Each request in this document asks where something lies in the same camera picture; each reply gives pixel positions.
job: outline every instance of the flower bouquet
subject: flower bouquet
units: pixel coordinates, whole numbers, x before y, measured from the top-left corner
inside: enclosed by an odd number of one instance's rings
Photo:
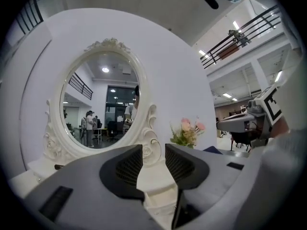
[[[191,125],[190,120],[183,118],[181,120],[181,128],[174,130],[171,126],[173,138],[170,139],[171,142],[177,145],[187,146],[188,148],[194,148],[196,146],[197,136],[204,133],[205,125],[202,124],[198,117],[195,125]]]

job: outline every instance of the white shirt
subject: white shirt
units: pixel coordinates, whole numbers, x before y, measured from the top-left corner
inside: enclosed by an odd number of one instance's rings
[[[93,117],[91,115],[88,115],[86,117],[86,129],[87,130],[92,130],[93,129],[93,125],[90,124],[90,122],[92,122],[92,121],[93,121]]]
[[[130,113],[130,108],[131,108],[130,106],[132,105],[129,105],[126,107],[125,114],[131,115],[131,119],[135,120],[135,116],[136,116],[136,113],[138,112],[138,109],[136,109],[133,105],[132,113]]]

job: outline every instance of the black metal railing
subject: black metal railing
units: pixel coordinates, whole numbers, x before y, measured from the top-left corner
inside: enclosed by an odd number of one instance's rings
[[[37,1],[29,0],[17,14],[16,21],[25,35],[42,23],[44,20],[39,11]]]
[[[253,38],[268,33],[268,30],[270,29],[275,29],[276,25],[281,22],[279,19],[280,17],[277,14],[279,14],[279,8],[273,6],[241,26],[236,31],[234,30],[228,37],[201,57],[204,69],[212,64],[216,64],[218,60],[222,60],[235,53],[240,49],[240,47],[244,47],[251,43]]]
[[[89,98],[90,100],[92,99],[93,91],[82,81],[82,79],[78,76],[77,73],[74,73],[72,75],[68,84],[70,84],[73,88],[75,88],[85,97]]]

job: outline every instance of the round ceiling light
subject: round ceiling light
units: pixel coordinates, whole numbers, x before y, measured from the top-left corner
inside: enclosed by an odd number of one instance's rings
[[[102,68],[102,71],[105,72],[105,73],[107,73],[107,72],[109,72],[109,69],[106,68],[106,67],[104,67],[104,68]]]

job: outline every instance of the black hair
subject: black hair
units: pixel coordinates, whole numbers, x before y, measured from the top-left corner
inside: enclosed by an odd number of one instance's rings
[[[138,85],[135,87],[134,93],[135,93],[136,96],[140,96],[139,86]]]

